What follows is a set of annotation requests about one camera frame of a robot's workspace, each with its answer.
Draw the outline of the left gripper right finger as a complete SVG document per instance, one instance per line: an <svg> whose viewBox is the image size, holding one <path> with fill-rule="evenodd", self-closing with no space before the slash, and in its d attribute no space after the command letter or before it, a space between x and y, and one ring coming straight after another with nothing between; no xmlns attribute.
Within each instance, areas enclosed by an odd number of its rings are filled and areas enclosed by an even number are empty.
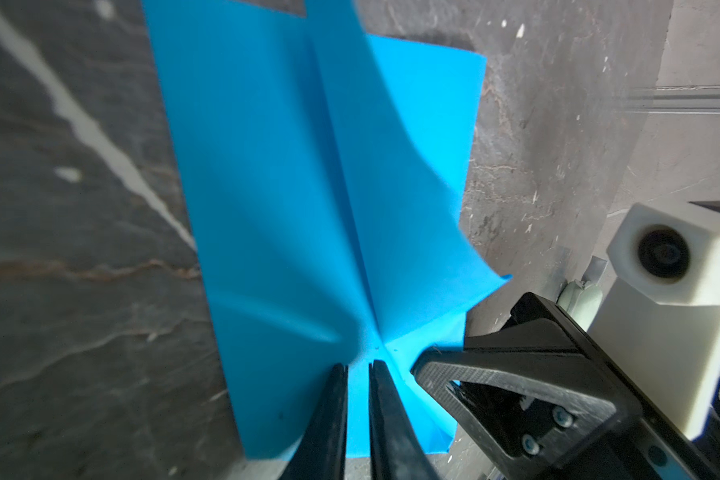
<svg viewBox="0 0 720 480"><path fill-rule="evenodd" d="M439 476L423 452L387 364L369 365L371 478L431 479Z"/></svg>

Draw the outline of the blue square paper sheet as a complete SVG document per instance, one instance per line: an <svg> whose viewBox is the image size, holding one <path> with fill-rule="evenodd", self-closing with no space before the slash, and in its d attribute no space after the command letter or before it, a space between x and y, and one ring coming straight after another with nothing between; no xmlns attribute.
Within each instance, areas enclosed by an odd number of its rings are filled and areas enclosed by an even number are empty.
<svg viewBox="0 0 720 480"><path fill-rule="evenodd" d="M143 8L245 455L289 459L342 363L347 454L368 456L377 359L423 450L448 451L410 370L505 283L458 226L485 58L367 34L349 1Z"/></svg>

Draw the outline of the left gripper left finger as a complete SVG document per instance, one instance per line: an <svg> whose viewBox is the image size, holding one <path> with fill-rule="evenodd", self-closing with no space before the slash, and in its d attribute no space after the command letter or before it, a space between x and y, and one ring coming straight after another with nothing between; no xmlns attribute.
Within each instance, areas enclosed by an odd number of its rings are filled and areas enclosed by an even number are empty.
<svg viewBox="0 0 720 480"><path fill-rule="evenodd" d="M344 478L348 416L348 367L330 371L299 446L280 475L286 479Z"/></svg>

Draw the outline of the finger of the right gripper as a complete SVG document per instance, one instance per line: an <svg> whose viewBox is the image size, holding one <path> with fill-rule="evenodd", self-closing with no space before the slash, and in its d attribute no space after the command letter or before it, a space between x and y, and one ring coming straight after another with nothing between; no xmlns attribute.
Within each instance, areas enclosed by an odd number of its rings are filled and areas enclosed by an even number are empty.
<svg viewBox="0 0 720 480"><path fill-rule="evenodd" d="M637 397L554 302L527 292L505 326L411 373L508 479L636 479Z"/></svg>

